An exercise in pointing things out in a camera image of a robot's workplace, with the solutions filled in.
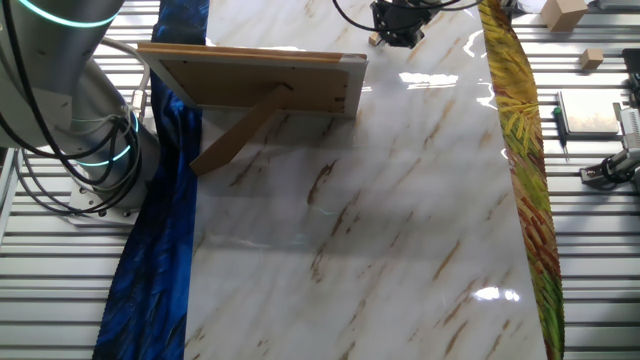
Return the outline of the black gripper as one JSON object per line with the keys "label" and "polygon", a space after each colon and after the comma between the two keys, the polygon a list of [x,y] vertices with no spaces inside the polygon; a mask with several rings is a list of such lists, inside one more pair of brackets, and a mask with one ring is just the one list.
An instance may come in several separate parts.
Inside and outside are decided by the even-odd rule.
{"label": "black gripper", "polygon": [[404,1],[377,0],[370,4],[374,29],[382,42],[413,49],[424,38],[418,33],[431,19],[431,11]]}

